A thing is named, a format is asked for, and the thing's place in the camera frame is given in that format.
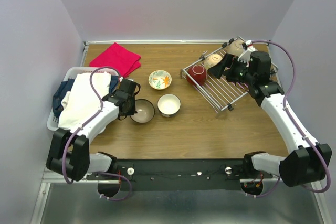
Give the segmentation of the red bowl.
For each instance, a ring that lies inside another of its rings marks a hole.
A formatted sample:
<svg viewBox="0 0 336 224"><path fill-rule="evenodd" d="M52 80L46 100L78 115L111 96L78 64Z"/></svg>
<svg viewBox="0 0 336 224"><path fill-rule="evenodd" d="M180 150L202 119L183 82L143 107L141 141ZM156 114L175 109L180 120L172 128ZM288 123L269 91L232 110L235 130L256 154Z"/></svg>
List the red bowl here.
<svg viewBox="0 0 336 224"><path fill-rule="evenodd" d="M189 82L191 85L196 86L193 80L195 80L199 85L203 85L207 78L207 72L204 66L202 65L194 65L190 67L187 71L187 73L191 76L186 76L187 82Z"/></svg>

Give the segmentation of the white floral bowl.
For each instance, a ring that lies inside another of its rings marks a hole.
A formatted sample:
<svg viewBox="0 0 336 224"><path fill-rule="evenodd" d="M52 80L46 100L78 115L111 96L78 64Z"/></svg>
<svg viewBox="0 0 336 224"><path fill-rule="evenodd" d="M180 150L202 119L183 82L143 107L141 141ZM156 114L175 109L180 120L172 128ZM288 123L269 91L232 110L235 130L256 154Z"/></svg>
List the white floral bowl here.
<svg viewBox="0 0 336 224"><path fill-rule="evenodd" d="M156 70L149 75L148 83L156 90L166 89L172 82L170 73L165 70Z"/></svg>

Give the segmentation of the teal white bowl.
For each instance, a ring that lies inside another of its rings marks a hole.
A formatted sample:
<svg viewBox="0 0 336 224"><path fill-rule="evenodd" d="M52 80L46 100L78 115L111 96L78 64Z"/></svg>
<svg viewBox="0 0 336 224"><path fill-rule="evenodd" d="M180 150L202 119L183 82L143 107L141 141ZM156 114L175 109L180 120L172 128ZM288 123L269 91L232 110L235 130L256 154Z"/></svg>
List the teal white bowl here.
<svg viewBox="0 0 336 224"><path fill-rule="evenodd" d="M176 95L165 94L159 98L157 107L162 116L170 118L180 110L181 101Z"/></svg>

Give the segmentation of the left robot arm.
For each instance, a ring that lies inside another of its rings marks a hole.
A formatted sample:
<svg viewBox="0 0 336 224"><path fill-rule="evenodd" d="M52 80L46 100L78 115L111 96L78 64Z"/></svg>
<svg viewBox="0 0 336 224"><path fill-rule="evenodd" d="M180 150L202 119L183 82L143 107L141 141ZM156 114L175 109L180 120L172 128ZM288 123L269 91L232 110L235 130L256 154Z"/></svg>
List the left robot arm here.
<svg viewBox="0 0 336 224"><path fill-rule="evenodd" d="M57 129L51 140L46 161L47 169L63 175L71 184L87 173L99 173L104 179L116 175L116 158L107 153L90 154L90 144L114 120L134 115L135 96L140 84L123 79L112 93L99 99L98 108L91 117L73 130Z"/></svg>

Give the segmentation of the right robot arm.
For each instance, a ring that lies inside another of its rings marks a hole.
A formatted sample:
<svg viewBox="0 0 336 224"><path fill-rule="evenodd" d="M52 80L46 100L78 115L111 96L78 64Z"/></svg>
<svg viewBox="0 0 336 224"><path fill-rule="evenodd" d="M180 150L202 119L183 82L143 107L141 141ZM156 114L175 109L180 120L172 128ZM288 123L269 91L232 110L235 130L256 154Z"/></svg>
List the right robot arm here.
<svg viewBox="0 0 336 224"><path fill-rule="evenodd" d="M224 56L211 54L203 63L206 70L221 66L221 74L226 81L241 82L248 92L271 118L288 150L288 156L254 152L245 155L241 165L242 173L249 178L260 171L278 176L289 187L304 186L307 183L327 180L327 191L331 186L328 169L332 150L328 144L319 144L303 127L290 105L287 95L280 85L272 81L271 58L264 51L253 51L248 61L242 61L232 54Z"/></svg>

